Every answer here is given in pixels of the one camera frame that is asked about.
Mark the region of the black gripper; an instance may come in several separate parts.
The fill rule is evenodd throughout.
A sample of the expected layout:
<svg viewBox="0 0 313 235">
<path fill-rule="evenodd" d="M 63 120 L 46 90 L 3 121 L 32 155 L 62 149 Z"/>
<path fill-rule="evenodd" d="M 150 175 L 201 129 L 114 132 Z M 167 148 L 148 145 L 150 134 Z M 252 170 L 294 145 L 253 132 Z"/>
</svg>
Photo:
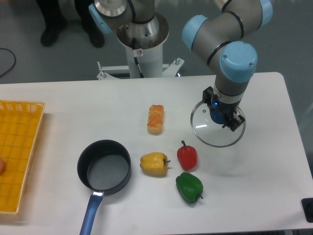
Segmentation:
<svg viewBox="0 0 313 235">
<path fill-rule="evenodd" d="M 237 102 L 225 103 L 222 99 L 214 94 L 213 88 L 210 86 L 206 88 L 202 93 L 202 102 L 210 108 L 210 115 L 212 118 L 224 118 L 224 124 L 222 128 L 229 128 L 231 131 L 235 131 L 246 119 L 241 115 L 237 114 L 237 107 L 241 100 Z"/>
</svg>

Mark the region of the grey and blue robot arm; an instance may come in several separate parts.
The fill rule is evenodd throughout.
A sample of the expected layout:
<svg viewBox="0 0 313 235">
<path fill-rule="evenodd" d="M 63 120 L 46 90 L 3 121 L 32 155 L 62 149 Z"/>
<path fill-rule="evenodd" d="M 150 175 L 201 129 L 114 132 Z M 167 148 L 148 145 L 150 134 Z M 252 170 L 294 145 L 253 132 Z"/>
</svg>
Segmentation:
<svg viewBox="0 0 313 235">
<path fill-rule="evenodd" d="M 154 1 L 94 0 L 89 12 L 101 32 L 115 31 L 129 49 L 130 75 L 146 77 L 143 51 L 162 45 L 169 33 Z M 254 47 L 242 38 L 267 24 L 272 15 L 269 0 L 227 0 L 218 17 L 196 15 L 182 30 L 185 45 L 216 75 L 214 86 L 203 91 L 203 103 L 216 124 L 232 131 L 245 122 L 237 109 L 258 61 Z"/>
</svg>

